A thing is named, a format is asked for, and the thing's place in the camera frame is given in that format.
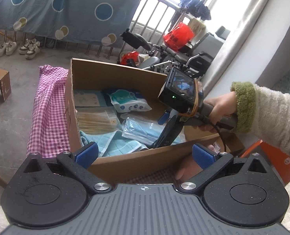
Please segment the cream fleece sleeve forearm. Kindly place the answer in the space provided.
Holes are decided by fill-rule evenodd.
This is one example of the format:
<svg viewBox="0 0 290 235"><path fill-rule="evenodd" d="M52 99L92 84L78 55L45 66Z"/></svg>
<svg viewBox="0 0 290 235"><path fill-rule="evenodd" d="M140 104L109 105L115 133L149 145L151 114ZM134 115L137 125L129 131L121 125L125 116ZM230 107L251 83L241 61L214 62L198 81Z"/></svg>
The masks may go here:
<svg viewBox="0 0 290 235"><path fill-rule="evenodd" d="M252 133L290 156L290 94L250 82L233 82L231 90L237 101L236 132ZM289 207L282 225L290 231L290 182L285 189Z"/></svg>

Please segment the person's right hand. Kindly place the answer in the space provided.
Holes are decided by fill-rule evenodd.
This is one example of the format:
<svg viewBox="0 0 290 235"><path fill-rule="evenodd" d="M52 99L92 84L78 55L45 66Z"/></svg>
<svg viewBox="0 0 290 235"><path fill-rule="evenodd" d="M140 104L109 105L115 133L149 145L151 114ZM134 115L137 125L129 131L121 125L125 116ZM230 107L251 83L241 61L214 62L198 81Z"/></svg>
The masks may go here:
<svg viewBox="0 0 290 235"><path fill-rule="evenodd" d="M204 100L213 107L212 112L209 114L210 123L216 125L223 116L230 116L236 113L237 98L236 92L232 91L218 97Z"/></svg>

